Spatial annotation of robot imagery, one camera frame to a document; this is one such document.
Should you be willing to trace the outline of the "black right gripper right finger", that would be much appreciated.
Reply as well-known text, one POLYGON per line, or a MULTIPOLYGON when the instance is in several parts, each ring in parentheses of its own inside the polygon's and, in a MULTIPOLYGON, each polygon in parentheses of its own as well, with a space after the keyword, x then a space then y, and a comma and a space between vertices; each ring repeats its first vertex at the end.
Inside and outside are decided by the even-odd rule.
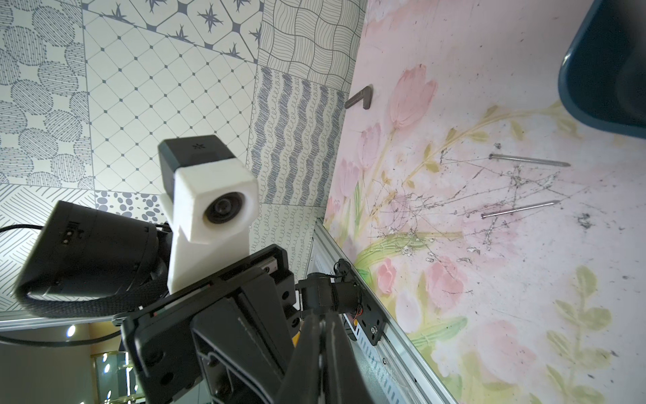
POLYGON ((324 403, 373 403, 341 318, 326 313, 322 337, 324 403))

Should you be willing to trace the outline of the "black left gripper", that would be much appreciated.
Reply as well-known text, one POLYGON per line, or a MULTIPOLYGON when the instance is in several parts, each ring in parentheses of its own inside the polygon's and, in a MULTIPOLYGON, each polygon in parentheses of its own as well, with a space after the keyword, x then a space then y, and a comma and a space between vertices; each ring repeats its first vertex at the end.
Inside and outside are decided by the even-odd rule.
POLYGON ((213 403, 274 403, 299 324, 288 253, 268 246, 121 325, 148 403, 172 403, 204 381, 213 403))

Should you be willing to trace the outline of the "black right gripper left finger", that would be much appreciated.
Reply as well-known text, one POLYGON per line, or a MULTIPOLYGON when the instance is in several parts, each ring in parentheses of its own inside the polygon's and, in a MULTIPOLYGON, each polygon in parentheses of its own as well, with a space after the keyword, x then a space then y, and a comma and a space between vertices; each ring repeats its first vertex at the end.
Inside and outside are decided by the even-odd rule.
POLYGON ((317 403, 321 393, 321 317, 310 314, 300 330, 299 342, 275 403, 317 403))

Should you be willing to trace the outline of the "teal plastic storage box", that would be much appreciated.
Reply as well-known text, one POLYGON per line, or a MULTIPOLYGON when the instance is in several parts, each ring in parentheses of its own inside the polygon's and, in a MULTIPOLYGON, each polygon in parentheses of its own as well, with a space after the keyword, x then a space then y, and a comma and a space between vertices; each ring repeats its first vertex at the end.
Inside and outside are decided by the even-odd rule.
POLYGON ((645 138, 645 2, 595 1, 560 68, 558 90, 577 121, 645 138))

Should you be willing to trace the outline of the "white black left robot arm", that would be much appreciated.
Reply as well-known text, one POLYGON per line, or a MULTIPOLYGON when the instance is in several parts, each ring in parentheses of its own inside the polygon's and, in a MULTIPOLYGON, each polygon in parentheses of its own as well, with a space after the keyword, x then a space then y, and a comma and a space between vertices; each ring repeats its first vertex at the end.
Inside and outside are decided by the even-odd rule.
POLYGON ((20 273, 15 297, 46 318, 112 316, 149 403, 201 381, 217 403, 274 403, 299 318, 288 254, 272 245, 179 291, 167 288, 168 227, 61 201, 20 273))

